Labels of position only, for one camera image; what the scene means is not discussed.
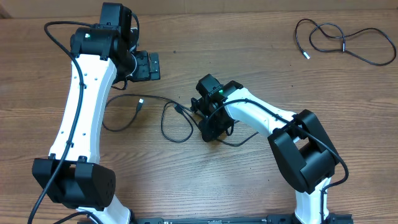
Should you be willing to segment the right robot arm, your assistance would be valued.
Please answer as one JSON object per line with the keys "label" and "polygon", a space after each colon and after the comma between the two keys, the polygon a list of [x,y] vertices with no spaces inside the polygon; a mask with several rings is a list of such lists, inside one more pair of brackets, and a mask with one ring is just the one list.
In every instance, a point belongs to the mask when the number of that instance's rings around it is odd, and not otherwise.
{"label": "right robot arm", "polygon": [[199,128],[204,141],[230,134],[235,121],[252,127],[267,138],[280,173],[295,190],[294,218],[299,223],[334,221],[326,194],[341,158],[314,113],[278,109],[242,84],[223,85],[210,74],[198,81],[196,90],[201,97],[191,99],[191,108],[203,115]]}

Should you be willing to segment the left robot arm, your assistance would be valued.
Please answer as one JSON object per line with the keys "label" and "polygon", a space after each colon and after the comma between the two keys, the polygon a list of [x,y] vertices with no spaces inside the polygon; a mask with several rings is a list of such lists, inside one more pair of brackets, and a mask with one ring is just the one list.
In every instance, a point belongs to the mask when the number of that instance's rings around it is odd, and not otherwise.
{"label": "left robot arm", "polygon": [[135,222],[115,194],[114,171],[100,164],[100,132],[111,87],[160,79],[158,54],[137,48],[135,22],[128,7],[106,2],[99,23],[78,23],[66,49],[72,76],[62,123],[48,157],[32,166],[43,197],[95,223]]}

